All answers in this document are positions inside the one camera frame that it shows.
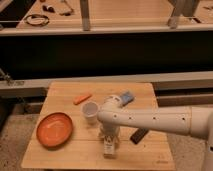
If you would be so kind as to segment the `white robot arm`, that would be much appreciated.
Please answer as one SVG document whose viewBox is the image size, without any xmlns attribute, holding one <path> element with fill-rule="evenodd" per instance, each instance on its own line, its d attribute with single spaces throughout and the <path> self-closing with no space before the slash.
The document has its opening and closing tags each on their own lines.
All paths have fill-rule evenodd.
<svg viewBox="0 0 213 171">
<path fill-rule="evenodd" d="M 107 135 L 115 135 L 119 126 L 126 126 L 203 139 L 206 150 L 202 171 L 213 171 L 213 108 L 125 109 L 118 97 L 110 96 L 101 105 L 97 118 Z"/>
</svg>

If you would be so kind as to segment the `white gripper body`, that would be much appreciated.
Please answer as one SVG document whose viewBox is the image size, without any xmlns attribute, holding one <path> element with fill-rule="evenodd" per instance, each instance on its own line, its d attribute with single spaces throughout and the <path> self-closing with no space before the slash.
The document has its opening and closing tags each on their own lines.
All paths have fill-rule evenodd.
<svg viewBox="0 0 213 171">
<path fill-rule="evenodd" d="M 101 127 L 99 132 L 99 138 L 107 145 L 117 145 L 119 143 L 119 132 L 119 127 Z"/>
</svg>

